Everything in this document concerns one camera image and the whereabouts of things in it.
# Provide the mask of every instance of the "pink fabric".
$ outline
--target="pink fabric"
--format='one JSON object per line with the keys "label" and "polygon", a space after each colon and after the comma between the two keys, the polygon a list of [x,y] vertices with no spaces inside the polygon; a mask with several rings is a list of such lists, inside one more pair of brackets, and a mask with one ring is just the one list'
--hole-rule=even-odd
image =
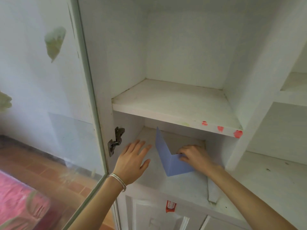
{"label": "pink fabric", "polygon": [[54,219],[52,222],[55,222],[59,219],[59,214],[54,208],[49,210],[50,206],[49,198],[0,171],[0,226],[6,222],[5,230],[16,226],[32,230],[46,214],[48,214],[47,219],[50,220],[52,217]]}

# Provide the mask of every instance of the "shelf board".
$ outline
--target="shelf board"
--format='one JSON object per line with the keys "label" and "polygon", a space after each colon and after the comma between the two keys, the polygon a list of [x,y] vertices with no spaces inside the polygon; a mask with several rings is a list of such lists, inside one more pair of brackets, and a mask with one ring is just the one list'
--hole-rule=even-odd
{"label": "shelf board", "polygon": [[239,138],[242,127],[218,89],[145,79],[112,100],[113,110]]}
{"label": "shelf board", "polygon": [[307,73],[290,73],[274,101],[307,106]]}
{"label": "shelf board", "polygon": [[[286,218],[305,229],[307,213],[307,166],[257,153],[245,152],[232,176]],[[229,216],[244,217],[222,195],[217,209]]]}
{"label": "shelf board", "polygon": [[[163,132],[163,136],[165,138],[171,138],[174,143],[177,142],[178,147],[183,146],[180,144],[183,144],[182,142],[186,142],[187,138],[189,138],[168,132]],[[145,140],[146,144],[152,144],[153,147],[144,159],[151,159],[150,165],[136,183],[196,205],[208,206],[208,185],[206,176],[194,171],[167,177],[155,147],[156,129],[144,127],[137,138]]]}

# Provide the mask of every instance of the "metal hinge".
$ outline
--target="metal hinge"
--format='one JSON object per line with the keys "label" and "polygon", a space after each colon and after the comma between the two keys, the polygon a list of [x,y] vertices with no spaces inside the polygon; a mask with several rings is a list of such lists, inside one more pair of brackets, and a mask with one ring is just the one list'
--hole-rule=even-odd
{"label": "metal hinge", "polygon": [[109,155],[110,157],[114,154],[114,149],[117,145],[120,145],[122,143],[121,136],[124,134],[125,128],[115,128],[115,141],[112,139],[108,143],[108,148],[109,148]]}

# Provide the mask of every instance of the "blue paper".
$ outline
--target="blue paper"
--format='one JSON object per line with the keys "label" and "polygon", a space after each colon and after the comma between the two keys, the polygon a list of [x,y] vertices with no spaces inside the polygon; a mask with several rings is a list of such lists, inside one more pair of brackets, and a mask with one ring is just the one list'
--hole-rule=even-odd
{"label": "blue paper", "polygon": [[165,173],[168,177],[194,171],[194,168],[192,166],[179,159],[182,155],[171,154],[158,127],[156,133],[156,148],[158,150],[159,157],[161,159]]}

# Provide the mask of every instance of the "bracelet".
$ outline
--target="bracelet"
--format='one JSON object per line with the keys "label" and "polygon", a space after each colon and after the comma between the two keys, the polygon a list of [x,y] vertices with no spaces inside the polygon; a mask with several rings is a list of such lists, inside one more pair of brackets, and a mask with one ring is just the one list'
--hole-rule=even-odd
{"label": "bracelet", "polygon": [[109,176],[112,176],[113,178],[116,178],[117,181],[119,181],[121,183],[121,185],[123,186],[123,190],[122,192],[126,191],[127,186],[125,185],[125,183],[116,175],[116,174],[110,174]]}

